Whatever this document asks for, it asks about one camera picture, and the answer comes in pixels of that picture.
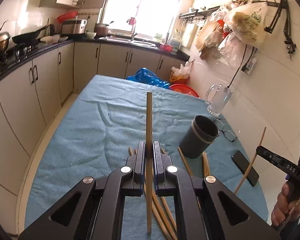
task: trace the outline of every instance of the glass mug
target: glass mug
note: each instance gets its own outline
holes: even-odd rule
[[[213,89],[217,89],[211,101],[208,101],[208,96]],[[230,88],[224,85],[213,84],[206,93],[206,103],[208,104],[207,111],[219,116],[232,95]]]

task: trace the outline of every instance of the eyeglasses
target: eyeglasses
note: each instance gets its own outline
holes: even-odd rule
[[[225,138],[230,141],[230,142],[234,142],[238,136],[235,135],[233,132],[231,132],[230,130],[224,130],[224,124],[223,122],[221,122],[222,119],[216,119],[215,121],[213,121],[217,128],[219,129],[219,131],[221,131],[223,133],[223,135],[225,136]]]

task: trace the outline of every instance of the human hand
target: human hand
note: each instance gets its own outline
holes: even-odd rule
[[[275,226],[278,226],[285,220],[285,214],[287,214],[296,204],[297,201],[292,201],[288,204],[287,195],[289,194],[288,182],[283,184],[281,192],[277,197],[277,203],[274,205],[274,209],[271,213],[271,222]],[[290,221],[297,219],[300,216],[300,203],[296,206]]]

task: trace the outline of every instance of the silver screw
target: silver screw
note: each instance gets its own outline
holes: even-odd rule
[[[170,165],[167,167],[167,171],[169,171],[171,173],[175,173],[178,171],[178,168],[176,166]]]
[[[83,178],[84,184],[90,184],[91,182],[93,182],[93,177],[88,176],[88,177]]]
[[[206,177],[206,181],[208,183],[215,183],[216,182],[216,178],[213,177],[213,176],[211,176],[211,175],[209,175],[209,176]]]
[[[131,171],[131,168],[129,166],[123,166],[121,168],[121,172],[123,172],[123,173],[128,173],[130,171]]]

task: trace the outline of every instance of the blue plastic bag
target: blue plastic bag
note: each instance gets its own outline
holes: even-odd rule
[[[155,73],[153,73],[151,70],[148,70],[147,68],[139,69],[134,76],[127,77],[127,80],[167,89],[170,86],[169,82],[162,81],[155,75]]]

